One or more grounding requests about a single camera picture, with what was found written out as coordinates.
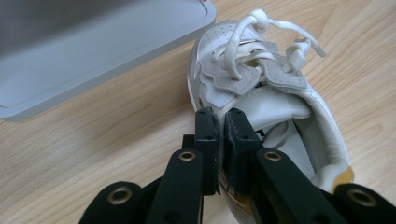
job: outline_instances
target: black plastic part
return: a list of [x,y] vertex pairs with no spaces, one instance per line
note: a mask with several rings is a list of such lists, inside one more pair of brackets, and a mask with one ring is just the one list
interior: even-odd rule
[[142,189],[136,184],[117,182],[109,185],[88,206],[79,224],[143,223],[145,217],[139,211],[142,196]]
[[146,223],[202,222],[203,164],[198,150],[183,148],[172,155]]
[[146,220],[147,216],[149,215],[152,202],[154,201],[158,187],[160,186],[162,180],[163,178],[160,177],[142,188],[143,196],[139,204],[139,210],[138,210],[139,214],[137,214],[138,216],[143,217],[142,220]]
[[253,189],[252,201],[264,202],[264,206],[269,202],[275,212],[271,216],[276,217],[263,222],[265,214],[260,213],[269,211],[262,210],[263,205],[259,204],[260,209],[253,209],[259,211],[254,214],[256,222],[347,223],[285,153],[264,148],[257,152],[256,160],[254,170],[259,187]]
[[396,223],[396,208],[366,187],[357,184],[339,185],[332,201],[350,223]]
[[195,113],[195,139],[194,147],[204,156],[204,195],[219,193],[219,130],[217,118],[210,107],[205,107]]
[[183,143],[181,144],[181,148],[194,148],[194,144],[195,144],[194,134],[183,135]]
[[241,110],[233,108],[225,117],[224,163],[228,187],[237,194],[250,194],[249,166],[262,142]]

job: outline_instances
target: sneaker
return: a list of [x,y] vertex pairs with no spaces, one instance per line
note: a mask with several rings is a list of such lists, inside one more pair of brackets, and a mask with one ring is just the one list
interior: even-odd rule
[[[296,39],[281,56],[277,45],[261,35],[270,25],[292,30],[303,39]],[[310,48],[325,56],[307,31],[255,9],[240,22],[218,23],[197,39],[189,93],[195,111],[212,107],[222,125],[231,108],[244,111],[264,147],[288,154],[315,186],[331,192],[336,185],[351,182],[353,172],[329,108],[300,71]],[[249,217],[247,200],[235,192],[227,195],[232,211],[236,207],[245,213],[237,219],[246,222],[242,216]]]

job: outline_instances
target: grey suede patch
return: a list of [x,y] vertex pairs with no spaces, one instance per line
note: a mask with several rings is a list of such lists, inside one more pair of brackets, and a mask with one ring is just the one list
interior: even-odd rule
[[258,62],[262,66],[264,75],[270,85],[300,90],[307,87],[306,79],[301,71],[286,73],[282,70],[282,66],[286,62],[285,57],[276,56],[275,61],[260,59]]
[[260,72],[254,68],[244,64],[238,64],[237,69],[242,75],[241,80],[230,77],[224,68],[223,57],[220,57],[215,63],[212,62],[212,55],[207,54],[201,61],[201,72],[207,77],[211,77],[217,89],[227,91],[237,95],[244,95],[252,90],[259,82]]

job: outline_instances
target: shoe tongue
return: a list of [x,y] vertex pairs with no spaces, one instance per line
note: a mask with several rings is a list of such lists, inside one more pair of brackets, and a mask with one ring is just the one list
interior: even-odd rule
[[235,105],[245,112],[255,131],[289,119],[309,118],[313,112],[301,98],[261,87]]

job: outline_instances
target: wood grain surface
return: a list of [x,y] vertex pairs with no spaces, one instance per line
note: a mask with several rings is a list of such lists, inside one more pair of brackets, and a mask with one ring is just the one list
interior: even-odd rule
[[[293,21],[328,53],[303,69],[345,138],[355,181],[396,204],[396,1],[213,1],[217,21],[252,9]],[[297,37],[271,28],[282,51]],[[193,41],[29,120],[0,121],[0,223],[78,223],[118,181],[163,175],[193,133],[187,90]],[[204,223],[235,223],[224,199],[205,198]]]

